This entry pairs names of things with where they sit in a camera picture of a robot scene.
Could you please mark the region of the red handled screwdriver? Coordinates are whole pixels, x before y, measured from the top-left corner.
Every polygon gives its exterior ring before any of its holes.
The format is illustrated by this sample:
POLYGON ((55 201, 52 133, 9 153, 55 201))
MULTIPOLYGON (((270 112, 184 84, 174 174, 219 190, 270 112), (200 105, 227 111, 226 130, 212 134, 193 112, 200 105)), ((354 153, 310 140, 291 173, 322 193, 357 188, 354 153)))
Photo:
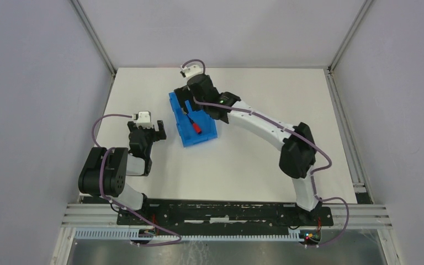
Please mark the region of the red handled screwdriver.
POLYGON ((186 117, 188 118, 188 120, 189 120, 191 126, 193 127, 194 131, 198 135, 201 135, 202 134, 202 130, 201 130, 200 126, 188 114, 186 114, 186 117))

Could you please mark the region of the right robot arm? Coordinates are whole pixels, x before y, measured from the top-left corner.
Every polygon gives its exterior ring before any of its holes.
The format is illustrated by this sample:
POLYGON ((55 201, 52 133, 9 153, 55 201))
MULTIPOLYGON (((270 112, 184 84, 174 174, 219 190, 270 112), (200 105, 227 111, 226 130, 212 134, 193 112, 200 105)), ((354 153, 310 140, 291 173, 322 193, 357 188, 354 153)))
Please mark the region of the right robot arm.
POLYGON ((214 120, 245 129, 266 140, 279 152, 280 170, 290 177, 295 194, 297 219, 311 225, 319 218, 311 184, 310 171, 316 162, 316 148, 311 130, 305 123, 297 126, 283 123, 263 114, 230 92, 219 93, 209 75, 202 72, 180 71, 186 85, 174 90, 181 108, 186 102, 192 110, 203 110, 214 120))

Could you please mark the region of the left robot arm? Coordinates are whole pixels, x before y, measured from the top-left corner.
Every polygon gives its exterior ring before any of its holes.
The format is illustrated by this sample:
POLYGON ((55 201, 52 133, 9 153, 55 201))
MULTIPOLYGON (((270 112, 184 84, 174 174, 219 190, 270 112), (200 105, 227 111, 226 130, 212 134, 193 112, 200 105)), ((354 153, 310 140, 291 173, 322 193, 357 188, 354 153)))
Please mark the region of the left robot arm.
POLYGON ((148 176, 152 167, 153 143, 167 138, 162 120, 157 129, 146 123, 128 122, 129 147, 91 149, 78 178, 81 193, 115 202, 131 209, 130 217, 138 225, 151 219, 151 209, 143 203, 147 196, 126 183, 127 176, 148 176))

